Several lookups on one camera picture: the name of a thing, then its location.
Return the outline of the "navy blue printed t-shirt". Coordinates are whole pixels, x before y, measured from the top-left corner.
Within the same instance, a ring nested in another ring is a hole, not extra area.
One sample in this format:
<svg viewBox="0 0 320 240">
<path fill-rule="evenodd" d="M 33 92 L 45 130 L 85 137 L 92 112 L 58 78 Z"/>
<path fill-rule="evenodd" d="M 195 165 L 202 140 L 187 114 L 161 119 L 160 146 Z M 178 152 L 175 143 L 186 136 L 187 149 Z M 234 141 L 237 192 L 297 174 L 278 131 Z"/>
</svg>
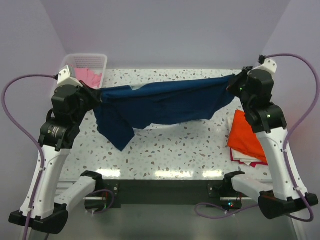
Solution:
<svg viewBox="0 0 320 240">
<path fill-rule="evenodd" d="M 101 104 L 94 109 L 97 130 L 123 151 L 135 136 L 135 129 L 210 120 L 234 100 L 227 90 L 231 78 L 227 75 L 102 88 Z"/>
</svg>

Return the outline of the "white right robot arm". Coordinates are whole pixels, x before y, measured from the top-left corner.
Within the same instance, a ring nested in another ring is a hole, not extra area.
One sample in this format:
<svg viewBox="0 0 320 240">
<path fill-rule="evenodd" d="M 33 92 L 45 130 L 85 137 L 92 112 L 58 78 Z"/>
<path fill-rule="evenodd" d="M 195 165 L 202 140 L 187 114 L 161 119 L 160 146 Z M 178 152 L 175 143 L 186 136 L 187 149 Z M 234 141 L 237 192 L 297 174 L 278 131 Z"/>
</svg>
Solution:
<svg viewBox="0 0 320 240">
<path fill-rule="evenodd" d="M 244 116 L 264 151 L 272 185 L 248 177 L 242 171 L 224 178 L 223 192 L 242 193 L 258 203 L 271 220 L 313 207 L 318 197 L 310 193 L 298 173 L 288 140 L 282 109 L 271 102 L 274 80 L 268 70 L 245 67 L 229 81 L 228 90 L 240 99 Z"/>
</svg>

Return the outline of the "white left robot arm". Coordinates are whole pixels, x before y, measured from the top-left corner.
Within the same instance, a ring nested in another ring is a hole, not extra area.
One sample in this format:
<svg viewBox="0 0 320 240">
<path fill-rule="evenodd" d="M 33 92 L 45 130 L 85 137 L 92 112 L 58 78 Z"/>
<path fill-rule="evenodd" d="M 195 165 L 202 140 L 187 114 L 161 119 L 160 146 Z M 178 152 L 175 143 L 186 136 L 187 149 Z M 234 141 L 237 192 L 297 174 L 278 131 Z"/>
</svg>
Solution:
<svg viewBox="0 0 320 240">
<path fill-rule="evenodd" d="M 80 133 L 87 112 L 101 104 L 101 93 L 87 85 L 59 86 L 51 98 L 52 109 L 40 128 L 35 173 L 27 197 L 9 222 L 32 230 L 57 235 L 65 227 L 69 214 L 80 201 L 104 190 L 102 175 L 83 172 L 69 189 L 56 195 L 62 168 Z"/>
</svg>

